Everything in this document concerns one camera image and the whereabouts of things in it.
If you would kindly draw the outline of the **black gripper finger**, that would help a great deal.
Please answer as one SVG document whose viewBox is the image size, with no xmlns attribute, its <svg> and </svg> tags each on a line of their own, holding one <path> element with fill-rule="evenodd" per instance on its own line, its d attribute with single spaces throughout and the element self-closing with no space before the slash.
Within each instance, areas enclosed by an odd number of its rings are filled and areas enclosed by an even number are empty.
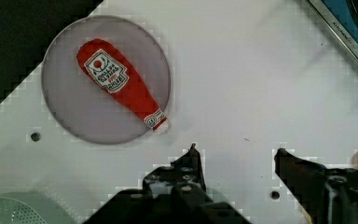
<svg viewBox="0 0 358 224">
<path fill-rule="evenodd" d="M 329 169 L 280 148 L 275 173 L 310 217 L 311 224 L 358 224 L 358 170 Z"/>
</svg>

